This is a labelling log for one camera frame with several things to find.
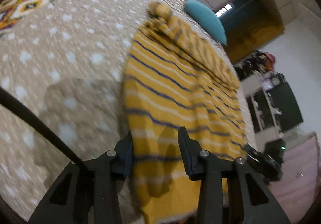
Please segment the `yellow striped knit sweater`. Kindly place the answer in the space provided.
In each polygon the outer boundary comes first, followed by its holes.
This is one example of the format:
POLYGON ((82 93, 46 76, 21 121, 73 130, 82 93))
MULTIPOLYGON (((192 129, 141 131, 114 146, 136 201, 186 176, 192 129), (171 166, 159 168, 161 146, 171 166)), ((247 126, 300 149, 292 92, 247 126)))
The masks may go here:
POLYGON ((168 5, 152 2, 128 54, 124 102, 133 138, 133 190, 146 223, 196 212, 200 183, 184 171, 178 130, 217 157, 244 156, 239 80, 168 5))

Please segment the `cluttered shelf unit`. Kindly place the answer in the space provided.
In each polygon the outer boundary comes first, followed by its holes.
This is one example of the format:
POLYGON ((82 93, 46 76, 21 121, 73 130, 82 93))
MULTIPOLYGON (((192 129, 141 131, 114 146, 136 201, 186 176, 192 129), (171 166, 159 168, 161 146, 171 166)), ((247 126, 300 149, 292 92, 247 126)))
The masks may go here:
POLYGON ((292 88, 275 64, 274 55, 256 50, 234 66, 256 134, 278 135, 304 122, 292 88))

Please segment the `beige patterned quilted bedspread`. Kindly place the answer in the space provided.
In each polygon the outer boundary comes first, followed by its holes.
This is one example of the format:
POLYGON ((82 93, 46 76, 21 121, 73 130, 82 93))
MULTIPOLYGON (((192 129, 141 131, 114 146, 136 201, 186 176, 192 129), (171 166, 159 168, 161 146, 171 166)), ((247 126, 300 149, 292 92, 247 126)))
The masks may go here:
MULTIPOLYGON (((183 0, 43 0, 1 38, 1 87, 36 114, 82 160, 95 159, 127 133, 122 78, 134 33, 152 1, 211 43, 223 46, 183 10, 183 0)), ((1 197, 23 221, 70 160, 1 107, 1 197)))

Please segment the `brown wooden door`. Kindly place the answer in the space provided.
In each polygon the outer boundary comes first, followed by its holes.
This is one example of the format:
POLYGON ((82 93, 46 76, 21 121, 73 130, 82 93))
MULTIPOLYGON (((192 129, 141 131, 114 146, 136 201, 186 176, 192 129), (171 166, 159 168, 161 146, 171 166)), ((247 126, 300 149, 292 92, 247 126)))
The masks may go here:
POLYGON ((284 24, 274 0, 232 0, 220 17, 227 38, 224 50, 235 64, 282 35, 284 24))

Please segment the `teal pillow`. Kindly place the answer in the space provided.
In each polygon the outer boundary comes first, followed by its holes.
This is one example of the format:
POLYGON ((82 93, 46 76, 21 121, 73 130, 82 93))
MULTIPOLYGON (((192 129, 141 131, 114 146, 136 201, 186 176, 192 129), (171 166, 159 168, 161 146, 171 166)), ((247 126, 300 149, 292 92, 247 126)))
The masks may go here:
POLYGON ((210 8, 196 0, 186 0, 184 9, 215 41, 227 45, 224 26, 210 8))

